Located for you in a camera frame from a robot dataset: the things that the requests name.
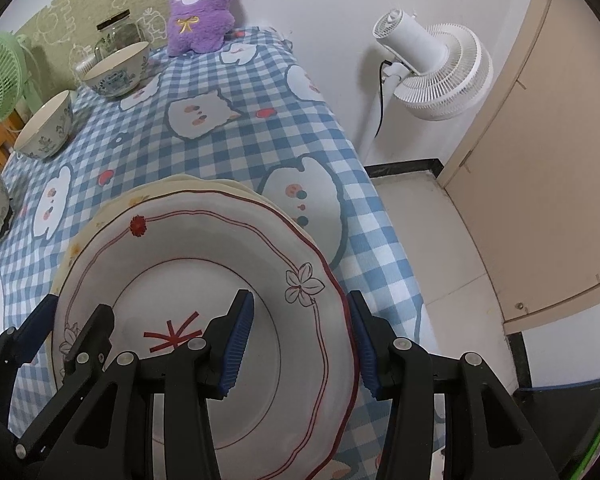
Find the tile floor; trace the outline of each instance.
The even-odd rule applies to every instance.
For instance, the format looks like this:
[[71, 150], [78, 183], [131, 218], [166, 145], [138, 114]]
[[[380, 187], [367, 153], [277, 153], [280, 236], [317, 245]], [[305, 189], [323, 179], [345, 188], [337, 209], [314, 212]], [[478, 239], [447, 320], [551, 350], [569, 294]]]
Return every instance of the tile floor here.
[[[502, 313], [482, 260], [460, 215], [429, 172], [373, 183], [404, 246], [442, 355], [478, 352], [513, 393], [518, 387]], [[434, 454], [431, 480], [442, 478]]]

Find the purple plush toy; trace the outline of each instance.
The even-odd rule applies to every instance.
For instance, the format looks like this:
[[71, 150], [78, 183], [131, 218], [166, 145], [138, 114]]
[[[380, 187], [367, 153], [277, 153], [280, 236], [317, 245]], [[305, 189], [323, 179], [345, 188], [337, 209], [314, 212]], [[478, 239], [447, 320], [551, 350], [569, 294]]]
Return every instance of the purple plush toy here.
[[167, 28], [168, 54], [179, 56], [189, 50], [206, 54], [219, 50], [224, 35], [235, 19], [229, 12], [231, 0], [171, 0]]

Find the green fan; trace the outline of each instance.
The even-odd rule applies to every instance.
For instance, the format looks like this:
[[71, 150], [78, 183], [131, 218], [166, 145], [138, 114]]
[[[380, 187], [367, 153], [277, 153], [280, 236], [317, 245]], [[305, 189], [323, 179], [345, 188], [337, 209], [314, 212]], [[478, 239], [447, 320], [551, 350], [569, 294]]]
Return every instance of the green fan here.
[[16, 103], [23, 96], [33, 113], [42, 107], [40, 87], [32, 76], [29, 65], [35, 65], [38, 76], [40, 70], [27, 42], [28, 38], [25, 36], [16, 38], [9, 32], [0, 32], [0, 122], [13, 112]]

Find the stack of plates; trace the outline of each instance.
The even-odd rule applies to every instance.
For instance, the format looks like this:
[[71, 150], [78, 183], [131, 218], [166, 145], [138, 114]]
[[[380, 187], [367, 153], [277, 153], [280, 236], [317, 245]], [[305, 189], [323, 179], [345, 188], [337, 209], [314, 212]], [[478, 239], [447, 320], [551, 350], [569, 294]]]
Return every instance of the stack of plates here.
[[[110, 362], [173, 351], [240, 288], [256, 300], [250, 339], [235, 388], [208, 403], [222, 478], [312, 476], [335, 452], [357, 391], [346, 297], [311, 238], [236, 182], [176, 176], [136, 188], [71, 241], [52, 286], [56, 384], [98, 304], [116, 315]], [[164, 478], [155, 404], [154, 469]]]

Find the jar lid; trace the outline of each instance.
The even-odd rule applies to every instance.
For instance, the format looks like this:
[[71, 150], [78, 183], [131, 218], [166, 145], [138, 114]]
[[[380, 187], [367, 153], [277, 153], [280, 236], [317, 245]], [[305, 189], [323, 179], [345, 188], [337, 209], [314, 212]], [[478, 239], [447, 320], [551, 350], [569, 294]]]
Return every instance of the jar lid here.
[[98, 31], [101, 31], [103, 28], [107, 28], [107, 27], [109, 27], [109, 25], [113, 25], [115, 22], [119, 22], [120, 20], [123, 20], [124, 18], [128, 18], [130, 14], [131, 14], [131, 11], [129, 9], [123, 10], [122, 12], [119, 12], [115, 16], [111, 16], [108, 20], [105, 20], [104, 22], [99, 23], [98, 25], [96, 25], [96, 28], [98, 29]]

